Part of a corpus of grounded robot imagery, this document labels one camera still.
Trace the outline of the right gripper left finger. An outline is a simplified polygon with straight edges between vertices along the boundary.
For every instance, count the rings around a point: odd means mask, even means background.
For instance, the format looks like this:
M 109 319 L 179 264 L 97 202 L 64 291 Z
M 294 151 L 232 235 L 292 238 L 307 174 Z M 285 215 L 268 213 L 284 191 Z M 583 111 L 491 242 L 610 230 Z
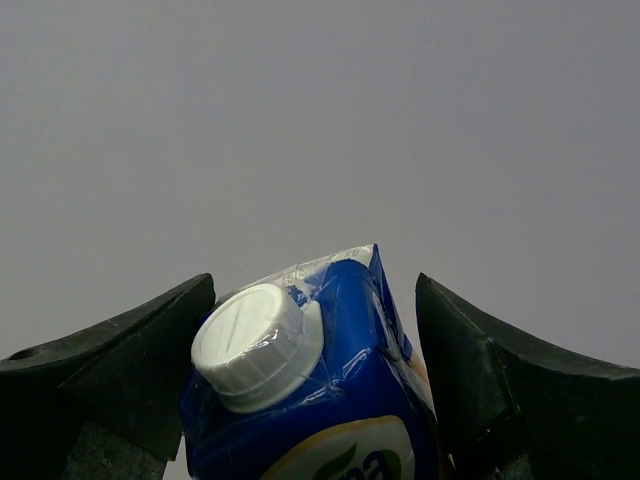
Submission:
M 178 403 L 211 274 L 1 362 L 4 479 L 160 479 L 175 460 Z

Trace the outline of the pineapple juice carton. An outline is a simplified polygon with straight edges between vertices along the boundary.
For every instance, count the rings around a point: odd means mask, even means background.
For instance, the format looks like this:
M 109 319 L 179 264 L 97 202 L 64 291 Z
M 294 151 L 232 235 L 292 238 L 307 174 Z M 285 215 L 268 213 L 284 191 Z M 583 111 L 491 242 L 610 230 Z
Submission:
M 220 300 L 190 356 L 179 410 L 193 479 L 455 475 L 374 244 Z

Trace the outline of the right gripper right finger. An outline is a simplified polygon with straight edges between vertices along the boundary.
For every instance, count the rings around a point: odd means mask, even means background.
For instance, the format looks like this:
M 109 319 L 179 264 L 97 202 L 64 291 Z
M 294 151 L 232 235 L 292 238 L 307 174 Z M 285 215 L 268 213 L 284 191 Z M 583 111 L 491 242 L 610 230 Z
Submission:
M 425 274 L 415 303 L 458 478 L 638 478 L 638 369 L 535 337 Z

